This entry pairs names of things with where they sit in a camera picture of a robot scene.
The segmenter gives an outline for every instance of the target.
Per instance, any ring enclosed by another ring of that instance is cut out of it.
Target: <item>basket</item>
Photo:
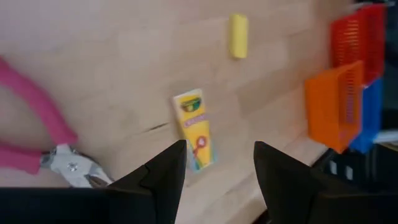
[[[381,77],[384,70],[385,10],[384,4],[372,4],[331,25],[333,66],[362,60],[366,86]]]
[[[327,70],[305,81],[309,136],[342,153],[361,130],[363,63]]]
[[[382,79],[377,79],[363,91],[362,131],[349,146],[366,153],[373,145],[381,127]]]

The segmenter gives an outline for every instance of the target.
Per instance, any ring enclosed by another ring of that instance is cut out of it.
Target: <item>pink pliers handle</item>
[[[38,114],[55,144],[73,144],[77,135],[68,127],[54,103],[41,88],[13,70],[0,58],[0,84],[23,98]],[[36,174],[41,152],[0,142],[0,167],[10,167]]]

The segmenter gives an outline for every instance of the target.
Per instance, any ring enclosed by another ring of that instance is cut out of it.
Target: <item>orange basket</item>
[[[361,130],[363,63],[327,70],[305,81],[308,132],[342,153]]]
[[[362,60],[363,84],[369,86],[384,70],[384,4],[359,9],[331,25],[331,58],[334,67]]]

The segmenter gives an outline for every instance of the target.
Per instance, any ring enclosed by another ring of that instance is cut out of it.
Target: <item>wooden surface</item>
[[[171,97],[205,95],[219,161],[187,173],[177,223],[251,223],[265,208],[255,140],[309,164],[303,81],[328,68],[328,24],[349,0],[3,0],[0,54],[45,88],[79,151],[118,179],[179,136]],[[249,56],[228,55],[228,16],[249,18]],[[44,127],[0,89],[0,137],[48,150]],[[151,130],[154,126],[165,126]],[[0,170],[0,184],[66,186],[46,170]]]

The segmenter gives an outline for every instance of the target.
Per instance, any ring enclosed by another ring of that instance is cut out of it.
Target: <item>blue basket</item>
[[[362,131],[349,146],[366,153],[373,145],[373,140],[381,126],[382,79],[379,78],[363,90]]]

